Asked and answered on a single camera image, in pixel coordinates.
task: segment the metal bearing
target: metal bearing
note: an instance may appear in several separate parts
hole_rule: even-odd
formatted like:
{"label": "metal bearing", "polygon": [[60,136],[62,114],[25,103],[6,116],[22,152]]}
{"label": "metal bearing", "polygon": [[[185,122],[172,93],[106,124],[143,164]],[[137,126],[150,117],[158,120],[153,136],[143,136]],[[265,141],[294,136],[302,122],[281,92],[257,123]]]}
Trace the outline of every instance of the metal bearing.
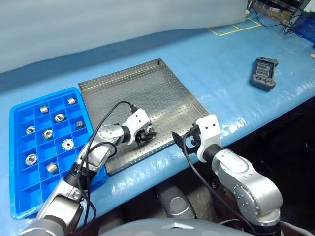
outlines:
{"label": "metal bearing", "polygon": [[68,98],[67,101],[69,105],[73,105],[76,102],[76,100],[73,97]]}
{"label": "metal bearing", "polygon": [[48,113],[49,112],[48,106],[45,105],[45,106],[40,107],[40,112],[42,112],[43,114]]}
{"label": "metal bearing", "polygon": [[51,162],[46,166],[46,169],[53,174],[58,170],[58,165],[55,162]]}
{"label": "metal bearing", "polygon": [[72,139],[65,139],[62,143],[62,147],[64,150],[71,150],[74,148],[74,143]]}
{"label": "metal bearing", "polygon": [[61,122],[65,119],[65,115],[62,113],[59,113],[57,115],[55,115],[55,122]]}
{"label": "metal bearing", "polygon": [[79,120],[75,123],[76,130],[83,129],[85,127],[84,121]]}
{"label": "metal bearing", "polygon": [[25,158],[25,165],[32,166],[37,161],[37,155],[32,153]]}
{"label": "metal bearing", "polygon": [[44,139],[50,139],[53,136],[53,130],[52,129],[46,129],[43,132],[43,138]]}
{"label": "metal bearing", "polygon": [[35,132],[35,126],[30,126],[26,129],[25,133],[26,134],[31,134],[31,133],[34,133]]}

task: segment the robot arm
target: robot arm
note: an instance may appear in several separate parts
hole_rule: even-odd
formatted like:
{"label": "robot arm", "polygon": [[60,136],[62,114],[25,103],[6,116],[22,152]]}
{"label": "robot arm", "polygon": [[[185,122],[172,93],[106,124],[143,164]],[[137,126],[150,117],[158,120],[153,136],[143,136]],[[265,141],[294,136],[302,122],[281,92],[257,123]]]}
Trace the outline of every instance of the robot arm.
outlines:
{"label": "robot arm", "polygon": [[80,204],[83,196],[78,182],[84,190],[87,190],[86,176],[83,175],[85,171],[80,171],[80,169],[85,170],[85,168],[88,168],[89,179],[92,181],[113,149],[111,145],[99,146],[99,144],[110,142],[118,146],[121,143],[130,145],[135,141],[147,141],[156,134],[152,128],[150,128],[149,133],[147,132],[150,124],[151,122],[146,112],[142,109],[137,109],[122,126],[117,124],[101,126],[90,147],[88,166],[84,162],[83,166],[80,167],[89,142],[85,144],[79,153],[68,174],[60,180],[55,190],[45,201],[37,214],[37,220],[22,231],[20,235],[63,236],[74,231],[83,212],[83,207]]}
{"label": "robot arm", "polygon": [[[183,149],[182,138],[172,133],[175,143]],[[201,162],[211,163],[219,181],[234,195],[241,214],[257,231],[263,233],[278,227],[282,196],[276,185],[259,174],[245,158],[228,149],[220,142],[221,131],[215,115],[196,120],[188,132],[193,148]]]}

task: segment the controller screen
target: controller screen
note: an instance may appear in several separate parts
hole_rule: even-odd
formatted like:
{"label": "controller screen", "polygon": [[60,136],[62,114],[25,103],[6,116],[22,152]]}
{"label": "controller screen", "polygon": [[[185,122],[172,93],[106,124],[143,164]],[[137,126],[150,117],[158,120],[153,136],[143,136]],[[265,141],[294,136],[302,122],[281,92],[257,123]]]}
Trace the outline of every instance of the controller screen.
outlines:
{"label": "controller screen", "polygon": [[273,64],[262,60],[257,61],[256,75],[272,78]]}

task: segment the table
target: table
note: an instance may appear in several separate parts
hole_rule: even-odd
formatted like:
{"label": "table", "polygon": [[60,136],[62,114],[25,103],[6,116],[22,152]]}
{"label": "table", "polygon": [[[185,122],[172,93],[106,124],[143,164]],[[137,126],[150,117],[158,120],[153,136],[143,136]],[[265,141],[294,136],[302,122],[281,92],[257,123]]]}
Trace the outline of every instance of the table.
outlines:
{"label": "table", "polygon": [[[260,18],[265,24],[274,24]],[[8,129],[12,106],[161,57],[204,107],[217,115],[226,146],[315,95],[312,43],[294,34],[283,35],[281,28],[260,26],[224,36],[208,29],[161,32],[0,74],[0,107],[4,114],[0,117],[1,234],[17,235],[32,221],[10,218]],[[279,61],[274,76],[277,85],[270,92],[249,83],[258,56]],[[91,195],[98,216],[187,167],[179,148],[172,145],[110,177]]]}

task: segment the stainless steel tray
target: stainless steel tray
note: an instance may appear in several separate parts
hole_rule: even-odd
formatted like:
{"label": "stainless steel tray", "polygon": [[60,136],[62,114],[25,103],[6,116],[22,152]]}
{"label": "stainless steel tray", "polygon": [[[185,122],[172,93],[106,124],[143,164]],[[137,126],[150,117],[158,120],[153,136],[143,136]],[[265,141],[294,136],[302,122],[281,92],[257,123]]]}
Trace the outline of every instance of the stainless steel tray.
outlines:
{"label": "stainless steel tray", "polygon": [[[117,102],[126,100],[147,112],[158,133],[144,146],[121,145],[106,162],[110,174],[171,145],[171,131],[183,135],[195,119],[209,114],[162,59],[81,82],[79,87],[94,128]],[[130,108],[122,104],[105,124],[122,124],[128,116]]]}

